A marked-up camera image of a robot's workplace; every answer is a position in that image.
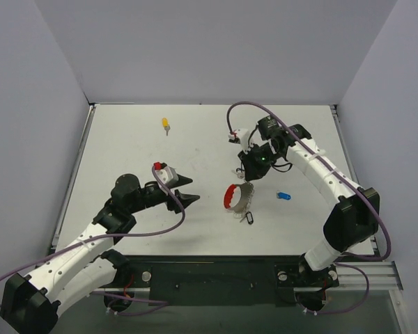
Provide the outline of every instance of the purple cable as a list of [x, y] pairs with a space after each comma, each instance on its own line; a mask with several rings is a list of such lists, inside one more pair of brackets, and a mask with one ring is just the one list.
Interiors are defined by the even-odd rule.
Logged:
[[[262, 106], [261, 104], [255, 103], [255, 102], [248, 102], [248, 101], [240, 101], [237, 103], [234, 103], [233, 105], [231, 105], [226, 113], [226, 121], [228, 123], [228, 128], [229, 128], [229, 132], [232, 133], [232, 126], [231, 126], [231, 121], [229, 120], [229, 115], [231, 114], [232, 109], [234, 109], [236, 106], [240, 106], [242, 104], [248, 104], [250, 106], [256, 106], [257, 108], [262, 109], [263, 111], [265, 111], [266, 113], [270, 114], [273, 118], [276, 119], [276, 121], [305, 149], [307, 150], [310, 154], [315, 154], [315, 152], [309, 148], [304, 142], [302, 142], [293, 132], [293, 130], [291, 130], [280, 118], [278, 118], [271, 110], [269, 110], [268, 108], [266, 108], [265, 106]], [[352, 184], [346, 180], [344, 177], [342, 177], [342, 175], [340, 175], [339, 173], [337, 173], [333, 167], [331, 167], [326, 160], [324, 160], [322, 157], [316, 155], [317, 160], [319, 160], [330, 172], [332, 172], [332, 174], [339, 179], [340, 181], [342, 181], [348, 188], [350, 188], [361, 200], [362, 202], [364, 202], [364, 204], [369, 208], [370, 212], [372, 213], [372, 215], [374, 215], [376, 221], [378, 222], [378, 225], [381, 227], [382, 233], [384, 234], [384, 238], [387, 244], [387, 250], [385, 252], [385, 254], [383, 256], [380, 257], [369, 257], [369, 256], [363, 256], [363, 255], [357, 255], [357, 254], [353, 254], [353, 253], [349, 253], [349, 252], [345, 252], [344, 255], [350, 255], [350, 256], [354, 256], [358, 259], [361, 260], [366, 260], [366, 261], [383, 261], [386, 260], [389, 256], [390, 253], [392, 252], [392, 242], [390, 240], [390, 236], [389, 236], [389, 232], [387, 231], [387, 228], [385, 227], [384, 223], [382, 222], [382, 219], [379, 217], [379, 214], [376, 212], [375, 208], [373, 207], [373, 205], [369, 202], [369, 200], [367, 200], [365, 198], [364, 195], [362, 195], [362, 193], [357, 190], [354, 186], [352, 186]]]
[[[123, 316], [123, 317], [137, 317], [139, 315], [148, 315], [149, 313], [153, 313], [154, 311], [158, 311], [162, 308], [165, 308], [169, 304], [166, 301], [152, 301], [150, 299], [137, 299], [137, 298], [119, 296], [118, 294], [108, 294], [106, 292], [101, 292], [101, 291], [94, 291], [94, 292], [91, 292], [91, 294], [94, 294], [94, 295], [97, 295], [97, 296], [107, 296], [107, 297], [111, 297], [111, 298], [115, 298], [115, 299], [122, 299], [122, 300], [125, 300], [125, 301], [134, 301], [134, 302], [137, 302], [137, 303], [159, 304], [159, 306], [155, 306], [154, 308], [151, 308], [150, 310], [147, 310], [147, 311], [117, 312], [117, 315], [120, 315], [120, 316]], [[116, 302], [116, 300], [111, 301], [107, 307], [109, 308], [115, 302]]]
[[359, 271], [364, 276], [365, 282], [366, 282], [366, 289], [365, 289], [364, 296], [362, 297], [362, 299], [360, 301], [358, 301], [356, 304], [350, 306], [349, 308], [344, 308], [343, 310], [337, 310], [337, 311], [319, 311], [319, 312], [314, 312], [314, 311], [308, 310], [306, 307], [304, 307], [302, 305], [302, 307], [305, 308], [308, 313], [315, 314], [315, 315], [340, 315], [341, 313], [351, 312], [355, 308], [360, 307], [367, 300], [367, 298], [369, 297], [370, 281], [369, 281], [369, 277], [364, 273], [364, 271], [362, 269], [360, 269], [358, 267], [355, 267], [355, 266], [351, 266], [349, 264], [344, 264], [344, 263], [337, 263], [336, 265], [338, 267], [345, 267], [345, 268], [351, 268], [351, 269], [357, 270], [357, 271]]
[[[153, 177], [155, 178], [155, 180], [158, 182], [158, 184], [160, 186], [162, 186], [162, 188], [167, 192], [167, 194], [176, 202], [177, 206], [180, 208], [181, 214], [182, 214], [180, 221], [177, 222], [177, 224], [175, 224], [171, 228], [167, 228], [165, 230], [161, 230], [161, 231], [158, 231], [158, 232], [150, 232], [150, 233], [127, 233], [127, 234], [124, 234], [124, 233], [102, 234], [102, 235], [97, 235], [97, 236], [92, 237], [90, 239], [84, 240], [85, 243], [92, 242], [92, 241], [99, 240], [99, 239], [114, 238], [114, 237], [153, 237], [155, 235], [160, 235], [160, 234], [164, 234], [164, 233], [168, 233], [170, 231], [173, 231], [176, 228], [179, 228], [181, 226], [181, 224], [183, 224], [183, 221], [186, 218], [186, 213], [185, 213], [184, 207], [181, 204], [180, 200], [172, 193], [172, 191], [156, 175], [156, 173], [155, 173], [155, 167], [154, 166], [152, 166], [152, 174], [153, 174]], [[78, 242], [77, 244], [73, 244], [73, 245], [71, 245], [69, 247], [66, 247], [66, 248], [64, 248], [64, 249], [62, 249], [62, 250], [60, 250], [60, 251], [58, 251], [58, 252], [56, 252], [54, 254], [48, 255], [47, 257], [44, 257], [44, 258], [42, 258], [40, 260], [35, 260], [35, 261], [32, 261], [31, 263], [24, 264], [23, 266], [20, 266], [20, 267], [18, 267], [16, 269], [13, 269], [12, 271], [9, 271], [8, 273], [5, 273], [2, 276], [0, 276], [0, 282], [2, 280], [4, 280], [5, 278], [11, 276], [11, 275], [14, 275], [15, 273], [18, 273], [21, 270], [25, 270], [25, 269], [28, 269], [30, 267], [33, 267], [33, 266], [35, 266], [37, 264], [40, 264], [40, 263], [49, 261], [50, 259], [52, 259], [54, 257], [60, 256], [62, 254], [65, 254], [68, 251], [71, 251], [72, 249], [75, 249], [75, 248], [80, 247], [80, 246], [82, 246], [82, 242]]]

